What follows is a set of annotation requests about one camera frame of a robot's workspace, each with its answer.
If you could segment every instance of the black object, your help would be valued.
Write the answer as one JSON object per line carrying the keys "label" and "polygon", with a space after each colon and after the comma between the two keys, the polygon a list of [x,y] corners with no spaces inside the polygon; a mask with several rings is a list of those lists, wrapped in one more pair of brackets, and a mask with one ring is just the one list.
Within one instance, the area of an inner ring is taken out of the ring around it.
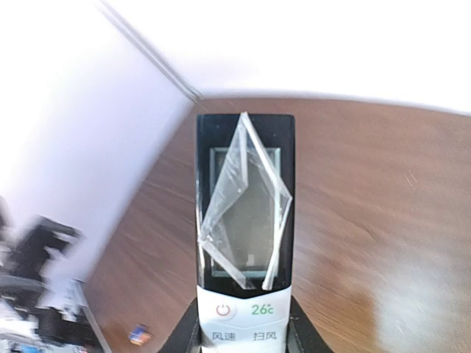
{"label": "black object", "polygon": [[[200,353],[198,302],[194,299],[159,353]],[[294,297],[288,324],[287,353],[333,353]]]}
{"label": "black object", "polygon": [[70,246],[69,242],[58,237],[59,233],[79,237],[74,228],[47,218],[39,218],[36,225],[13,249],[0,270],[2,298],[22,319],[28,317],[43,295],[44,285],[40,271],[50,259],[46,248],[64,253]]}
{"label": "black object", "polygon": [[54,346],[99,346],[91,326],[87,323],[63,320],[55,308],[36,309],[33,314],[38,318],[36,334],[46,344]]}
{"label": "black object", "polygon": [[91,347],[93,352],[102,352],[99,340],[85,314],[76,314],[76,321],[63,319],[62,313],[53,308],[36,309],[45,291],[40,272],[50,260],[47,248],[56,249],[63,254],[71,245],[60,234],[79,238],[74,228],[39,218],[38,222],[22,237],[0,269],[0,294],[22,319],[33,315],[38,319],[35,333],[49,345]]}
{"label": "black object", "polygon": [[[239,114],[198,115],[196,120],[196,224],[201,224],[211,198],[211,169],[215,162],[211,154],[215,150],[229,147],[236,131]],[[266,150],[277,150],[280,155],[280,176],[290,194],[294,205],[295,180],[295,138],[294,116],[272,114],[250,114],[252,122]],[[280,246],[280,259],[277,276],[272,292],[283,290],[291,285],[293,263],[294,207],[289,210],[283,240]],[[267,294],[262,290],[263,277],[250,278],[255,288],[244,290],[233,278],[215,277],[213,264],[207,252],[197,252],[198,285],[215,293],[222,293],[236,298],[253,298]]]}

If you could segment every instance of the wooden surface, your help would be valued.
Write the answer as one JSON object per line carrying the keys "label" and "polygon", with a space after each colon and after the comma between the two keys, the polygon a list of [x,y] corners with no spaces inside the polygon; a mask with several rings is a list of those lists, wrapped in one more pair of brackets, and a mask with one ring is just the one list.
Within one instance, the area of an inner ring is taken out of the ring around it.
{"label": "wooden surface", "polygon": [[294,295],[332,349],[471,352],[471,119],[302,99],[184,120],[86,286],[113,351],[155,353],[195,296],[194,119],[242,110],[297,119]]}

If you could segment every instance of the remote display screen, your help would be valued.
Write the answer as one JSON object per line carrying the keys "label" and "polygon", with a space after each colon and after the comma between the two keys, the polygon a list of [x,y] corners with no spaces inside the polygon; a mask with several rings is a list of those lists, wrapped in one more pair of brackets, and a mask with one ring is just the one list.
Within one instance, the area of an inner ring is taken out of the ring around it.
{"label": "remote display screen", "polygon": [[[266,149],[276,172],[280,173],[280,148]],[[210,192],[216,186],[227,148],[210,150]],[[279,213],[277,198],[267,188],[259,167],[247,161],[249,186],[222,217],[230,250],[225,253],[233,265],[248,278],[263,278],[273,252],[275,224]],[[213,277],[228,277],[212,260]]]}

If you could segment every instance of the blurred object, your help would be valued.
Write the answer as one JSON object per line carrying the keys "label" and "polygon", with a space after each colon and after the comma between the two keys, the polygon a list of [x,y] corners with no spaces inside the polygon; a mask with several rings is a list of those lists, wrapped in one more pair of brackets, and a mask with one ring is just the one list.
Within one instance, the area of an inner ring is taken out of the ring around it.
{"label": "blurred object", "polygon": [[0,270],[1,297],[23,319],[36,307],[44,292],[40,271],[51,258],[48,249],[56,249],[64,254],[71,245],[60,238],[60,233],[79,237],[73,228],[39,218],[8,255]]}
{"label": "blurred object", "polygon": [[138,325],[130,333],[130,341],[132,344],[137,346],[142,346],[143,344],[150,341],[152,336],[147,332],[147,327],[145,325]]}
{"label": "blurred object", "polygon": [[5,241],[4,232],[7,228],[7,220],[5,219],[5,210],[4,210],[4,202],[3,199],[0,198],[0,242]]}
{"label": "blurred object", "polygon": [[62,300],[62,309],[38,307],[47,292],[43,267],[53,260],[52,252],[65,254],[78,238],[74,228],[40,217],[8,253],[0,268],[0,342],[8,343],[7,352],[55,352],[53,347],[72,352],[67,347],[73,346],[103,352],[77,296]]}
{"label": "blurred object", "polygon": [[112,353],[111,348],[108,346],[108,343],[105,340],[105,337],[102,331],[100,330],[98,324],[96,323],[96,319],[93,316],[93,313],[91,312],[90,307],[88,306],[87,300],[83,294],[83,288],[82,288],[81,282],[74,281],[73,294],[74,294],[75,302],[82,309],[83,314],[85,315],[85,320],[86,322],[90,324],[91,328],[93,329],[93,332],[96,335],[97,342],[99,343],[99,349],[95,348],[94,351],[89,350],[89,352],[90,353],[99,353],[99,352]]}

